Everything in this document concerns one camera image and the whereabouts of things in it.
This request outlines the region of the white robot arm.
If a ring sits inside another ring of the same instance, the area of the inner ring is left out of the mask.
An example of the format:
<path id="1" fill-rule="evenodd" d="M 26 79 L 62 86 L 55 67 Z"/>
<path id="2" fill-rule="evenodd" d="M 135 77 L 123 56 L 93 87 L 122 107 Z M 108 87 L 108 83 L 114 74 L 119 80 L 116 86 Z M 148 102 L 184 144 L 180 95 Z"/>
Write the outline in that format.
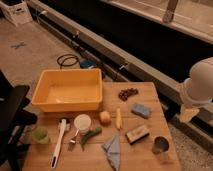
<path id="1" fill-rule="evenodd" d="M 213 100 L 213 57 L 195 63 L 189 77 L 180 84 L 182 101 L 179 120 L 189 122 L 200 109 Z"/>

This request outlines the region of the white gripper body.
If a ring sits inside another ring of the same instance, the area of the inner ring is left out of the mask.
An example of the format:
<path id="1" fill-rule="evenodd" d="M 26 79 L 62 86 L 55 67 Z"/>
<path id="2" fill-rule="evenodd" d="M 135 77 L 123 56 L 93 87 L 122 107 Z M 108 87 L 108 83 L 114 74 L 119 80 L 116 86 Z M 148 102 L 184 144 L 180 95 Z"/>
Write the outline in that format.
<path id="1" fill-rule="evenodd" d="M 193 104 L 193 99 L 188 95 L 183 83 L 179 86 L 179 95 L 181 99 L 179 121 L 188 123 L 199 113 L 200 109 Z"/>

